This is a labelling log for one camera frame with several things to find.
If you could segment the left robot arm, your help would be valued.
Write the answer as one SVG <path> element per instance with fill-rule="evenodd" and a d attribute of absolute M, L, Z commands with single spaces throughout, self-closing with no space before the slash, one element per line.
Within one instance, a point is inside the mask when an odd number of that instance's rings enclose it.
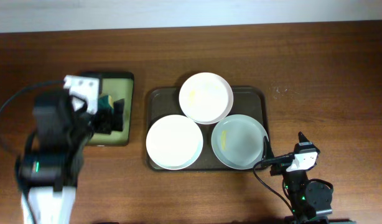
<path fill-rule="evenodd" d="M 15 173 L 24 223 L 68 223 L 86 145 L 115 145 L 128 137 L 131 90 L 118 74 L 67 75 L 61 89 L 35 97 L 35 130 Z"/>

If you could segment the white plate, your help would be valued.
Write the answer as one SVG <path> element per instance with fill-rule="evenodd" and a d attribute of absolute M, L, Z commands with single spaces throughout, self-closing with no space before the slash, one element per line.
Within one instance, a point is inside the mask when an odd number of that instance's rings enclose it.
<path fill-rule="evenodd" d="M 158 119 L 146 136 L 148 156 L 167 170 L 191 166 L 201 154 L 203 143 L 199 126 L 190 118 L 178 114 Z"/>
<path fill-rule="evenodd" d="M 179 105 L 188 118 L 199 124 L 214 124 L 232 109 L 234 94 L 221 76 L 202 72 L 192 75 L 179 91 Z"/>

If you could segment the green yellow sponge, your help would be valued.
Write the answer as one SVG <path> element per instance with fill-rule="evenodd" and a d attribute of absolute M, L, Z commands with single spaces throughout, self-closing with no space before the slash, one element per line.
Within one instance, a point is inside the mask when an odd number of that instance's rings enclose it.
<path fill-rule="evenodd" d="M 98 98 L 98 109 L 99 110 L 112 110 L 114 108 L 113 106 L 113 99 L 110 95 L 101 96 Z"/>

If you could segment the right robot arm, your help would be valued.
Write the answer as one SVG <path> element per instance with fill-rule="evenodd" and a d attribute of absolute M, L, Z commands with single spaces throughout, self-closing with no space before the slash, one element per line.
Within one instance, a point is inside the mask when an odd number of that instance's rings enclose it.
<path fill-rule="evenodd" d="M 332 214 L 333 185 L 321 179 L 309 179 L 307 171 L 314 168 L 320 150 L 302 132 L 294 150 L 283 156 L 261 161 L 261 166 L 270 167 L 270 175 L 282 176 L 282 198 L 288 203 L 291 216 L 286 223 L 328 223 Z"/>

